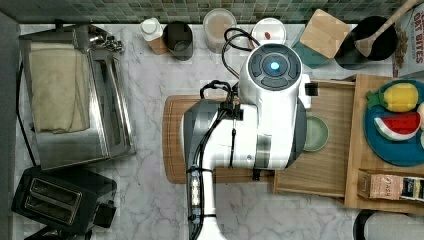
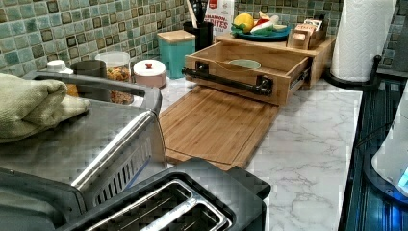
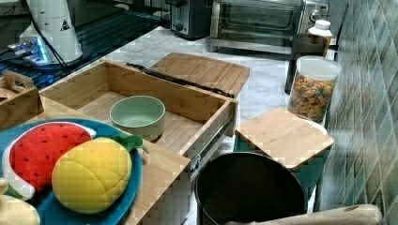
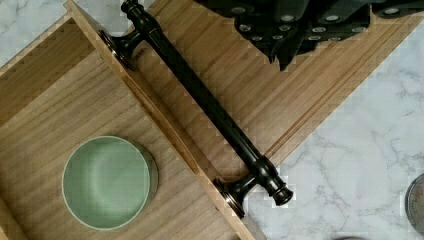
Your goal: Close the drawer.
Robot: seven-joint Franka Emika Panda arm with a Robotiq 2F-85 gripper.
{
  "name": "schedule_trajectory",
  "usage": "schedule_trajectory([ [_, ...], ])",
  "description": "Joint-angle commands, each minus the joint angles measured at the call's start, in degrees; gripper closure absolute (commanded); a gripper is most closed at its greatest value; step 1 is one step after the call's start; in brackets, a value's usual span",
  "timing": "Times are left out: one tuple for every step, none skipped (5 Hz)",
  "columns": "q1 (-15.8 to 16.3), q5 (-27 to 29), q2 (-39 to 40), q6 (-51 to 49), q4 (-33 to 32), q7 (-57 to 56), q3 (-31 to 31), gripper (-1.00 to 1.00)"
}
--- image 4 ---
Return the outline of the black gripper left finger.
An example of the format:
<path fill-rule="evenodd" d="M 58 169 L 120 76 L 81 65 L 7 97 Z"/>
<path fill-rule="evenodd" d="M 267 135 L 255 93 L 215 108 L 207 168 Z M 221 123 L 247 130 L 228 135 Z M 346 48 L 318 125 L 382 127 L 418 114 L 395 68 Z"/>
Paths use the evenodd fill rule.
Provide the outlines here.
<path fill-rule="evenodd" d="M 225 18 L 271 63 L 290 64 L 296 55 L 312 50 L 306 39 L 310 0 L 195 0 Z"/>

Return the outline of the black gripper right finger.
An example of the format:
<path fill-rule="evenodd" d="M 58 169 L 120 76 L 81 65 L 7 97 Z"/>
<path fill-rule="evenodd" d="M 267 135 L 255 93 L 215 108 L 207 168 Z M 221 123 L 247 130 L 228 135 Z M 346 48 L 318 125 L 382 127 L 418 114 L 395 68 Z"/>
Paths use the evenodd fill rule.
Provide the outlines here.
<path fill-rule="evenodd" d="M 423 0 L 275 0 L 274 18 L 288 36 L 274 56 L 285 70 L 296 55 L 313 51 L 319 41 L 340 41 L 364 32 L 370 14 L 383 19 L 423 11 Z"/>

